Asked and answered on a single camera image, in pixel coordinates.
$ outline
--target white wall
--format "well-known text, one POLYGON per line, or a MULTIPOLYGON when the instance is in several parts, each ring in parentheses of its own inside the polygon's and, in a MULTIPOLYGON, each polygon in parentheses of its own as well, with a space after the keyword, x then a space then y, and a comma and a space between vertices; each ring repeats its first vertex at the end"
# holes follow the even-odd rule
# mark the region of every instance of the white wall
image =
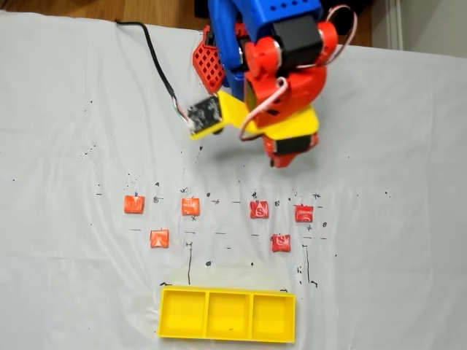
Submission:
POLYGON ((467 0, 400 0, 404 50, 467 58, 467 0))

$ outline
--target yellow 3d-printed part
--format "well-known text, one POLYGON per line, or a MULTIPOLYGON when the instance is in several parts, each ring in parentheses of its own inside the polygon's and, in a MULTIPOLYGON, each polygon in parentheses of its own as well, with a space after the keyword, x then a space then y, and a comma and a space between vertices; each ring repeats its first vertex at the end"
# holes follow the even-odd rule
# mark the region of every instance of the yellow 3d-printed part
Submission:
POLYGON ((223 341, 295 341, 295 295, 286 292, 167 286, 158 335, 223 341))
MULTIPOLYGON (((222 121, 199 133, 191 135, 192 139, 200 139, 227 125, 232 125, 236 128, 242 126, 245 117, 248 115, 248 109, 245 103, 224 91, 219 91, 217 97, 219 98, 220 111, 222 112, 222 121)), ((265 128, 257 128, 255 123, 251 122, 246 128, 246 132, 253 134, 264 133, 270 139, 281 140, 303 135, 313 135, 318 131, 319 127, 320 122, 318 121, 314 109, 310 106, 306 106, 282 122, 277 122, 265 128)))

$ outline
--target black ink mark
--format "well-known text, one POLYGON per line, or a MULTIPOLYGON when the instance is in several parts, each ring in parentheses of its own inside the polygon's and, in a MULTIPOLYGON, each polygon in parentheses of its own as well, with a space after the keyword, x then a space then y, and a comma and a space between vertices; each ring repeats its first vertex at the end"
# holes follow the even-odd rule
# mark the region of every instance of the black ink mark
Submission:
POLYGON ((186 246, 190 246, 190 262, 188 263, 188 284, 190 283, 190 270, 191 270, 191 250, 193 249, 193 242, 185 243, 186 246))
POLYGON ((308 260, 308 246, 305 246, 302 244, 301 246, 304 246, 306 249, 306 274, 308 276, 308 283, 309 283, 309 260, 308 260))

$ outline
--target wooden floor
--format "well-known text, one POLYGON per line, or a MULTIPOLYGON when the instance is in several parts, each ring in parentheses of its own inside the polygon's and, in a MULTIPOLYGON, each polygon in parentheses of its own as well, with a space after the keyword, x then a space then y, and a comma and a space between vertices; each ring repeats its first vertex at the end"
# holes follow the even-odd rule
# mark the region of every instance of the wooden floor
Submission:
MULTIPOLYGON (((198 30, 207 24, 207 20, 195 18, 194 0, 7 0, 4 9, 54 16, 138 20, 148 24, 198 30)), ((352 44, 371 46, 369 8, 359 17, 358 31, 352 44)))

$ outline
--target black cable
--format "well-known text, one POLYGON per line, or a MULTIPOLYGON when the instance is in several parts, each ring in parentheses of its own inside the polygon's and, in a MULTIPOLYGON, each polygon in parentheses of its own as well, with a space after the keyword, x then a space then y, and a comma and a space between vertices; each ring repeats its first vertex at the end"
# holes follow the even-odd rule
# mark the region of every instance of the black cable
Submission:
POLYGON ((170 82, 167 80, 166 75, 163 73, 161 65, 158 61, 158 57, 155 55, 153 43, 151 42, 151 37, 149 35, 149 31, 147 31, 146 25, 141 22, 120 22, 119 20, 115 20, 115 22, 120 26, 140 26, 141 28, 143 28, 144 35, 146 36, 147 46, 149 47, 149 51, 151 52, 151 56, 153 57, 155 68, 158 70, 159 76, 161 77, 163 84, 166 86, 167 92, 177 102, 177 97, 175 96, 174 89, 170 85, 170 82))

